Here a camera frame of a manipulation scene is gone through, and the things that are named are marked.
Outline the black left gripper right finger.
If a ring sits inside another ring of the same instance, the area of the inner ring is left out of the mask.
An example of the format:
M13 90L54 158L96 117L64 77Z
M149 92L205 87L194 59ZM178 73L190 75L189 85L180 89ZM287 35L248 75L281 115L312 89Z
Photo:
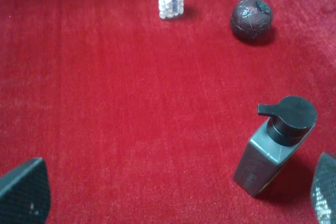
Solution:
M318 223L335 223L335 155L323 152L314 171L310 190Z

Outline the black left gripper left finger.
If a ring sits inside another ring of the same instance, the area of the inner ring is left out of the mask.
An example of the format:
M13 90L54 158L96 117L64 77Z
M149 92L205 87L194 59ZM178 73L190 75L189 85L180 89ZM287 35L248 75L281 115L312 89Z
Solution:
M50 206L43 158L31 158L1 176L1 223L46 223Z

